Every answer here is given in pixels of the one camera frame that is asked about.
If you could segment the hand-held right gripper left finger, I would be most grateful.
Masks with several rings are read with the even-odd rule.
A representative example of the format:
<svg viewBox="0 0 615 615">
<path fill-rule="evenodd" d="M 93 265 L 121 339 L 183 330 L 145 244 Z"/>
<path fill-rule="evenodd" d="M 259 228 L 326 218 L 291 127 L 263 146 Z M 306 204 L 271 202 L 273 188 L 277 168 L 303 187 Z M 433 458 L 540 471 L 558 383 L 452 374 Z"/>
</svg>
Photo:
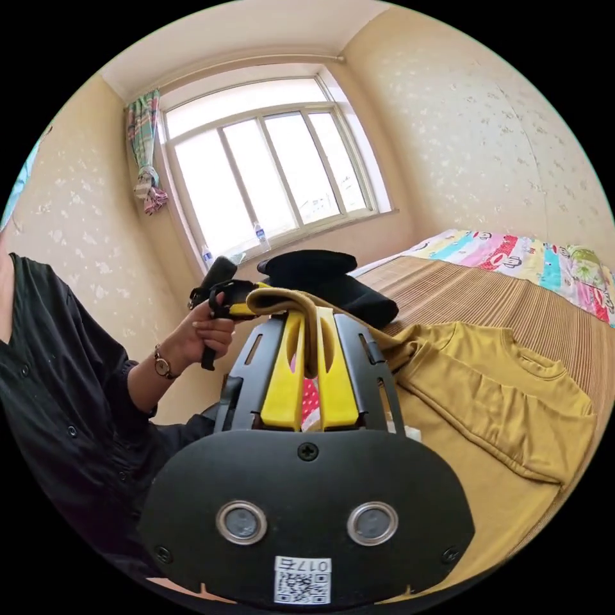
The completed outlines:
<svg viewBox="0 0 615 615">
<path fill-rule="evenodd" d="M 288 312 L 267 393 L 261 409 L 264 426 L 299 431 L 305 364 L 306 320 L 301 312 Z"/>
</svg>

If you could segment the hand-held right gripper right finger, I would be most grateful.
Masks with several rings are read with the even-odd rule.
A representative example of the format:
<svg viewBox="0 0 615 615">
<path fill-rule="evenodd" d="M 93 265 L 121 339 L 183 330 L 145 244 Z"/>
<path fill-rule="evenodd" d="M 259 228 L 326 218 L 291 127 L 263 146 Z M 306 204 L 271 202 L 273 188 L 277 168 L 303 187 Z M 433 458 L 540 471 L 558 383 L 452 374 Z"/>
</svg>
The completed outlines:
<svg viewBox="0 0 615 615">
<path fill-rule="evenodd" d="M 320 426 L 323 431 L 351 429 L 359 411 L 333 310 L 318 309 L 316 327 Z"/>
</svg>

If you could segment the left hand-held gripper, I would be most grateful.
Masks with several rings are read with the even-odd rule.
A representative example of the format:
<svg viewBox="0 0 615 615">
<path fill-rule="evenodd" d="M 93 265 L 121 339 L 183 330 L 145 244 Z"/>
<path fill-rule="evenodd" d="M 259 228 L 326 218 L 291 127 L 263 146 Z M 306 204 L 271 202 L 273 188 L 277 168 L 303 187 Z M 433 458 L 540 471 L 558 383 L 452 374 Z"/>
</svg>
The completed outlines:
<svg viewBox="0 0 615 615">
<path fill-rule="evenodd" d="M 190 294 L 188 307 L 194 310 L 205 304 L 209 308 L 212 320 L 231 320 L 234 323 L 247 322 L 258 317 L 247 305 L 250 293 L 269 288 L 264 282 L 230 279 L 216 283 L 208 288 L 194 288 Z"/>
</svg>

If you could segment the person's left hand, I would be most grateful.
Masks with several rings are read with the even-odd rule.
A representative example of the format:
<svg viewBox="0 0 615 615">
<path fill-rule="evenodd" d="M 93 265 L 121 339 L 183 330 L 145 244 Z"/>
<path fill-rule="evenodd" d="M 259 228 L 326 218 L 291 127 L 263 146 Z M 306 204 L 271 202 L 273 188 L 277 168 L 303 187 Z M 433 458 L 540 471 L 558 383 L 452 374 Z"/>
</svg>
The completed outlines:
<svg viewBox="0 0 615 615">
<path fill-rule="evenodd" d="M 173 367 L 184 370 L 200 363 L 205 350 L 213 351 L 213 358 L 224 357 L 231 345 L 235 325 L 228 318 L 214 315 L 214 309 L 205 300 L 194 307 L 174 333 Z"/>
</svg>

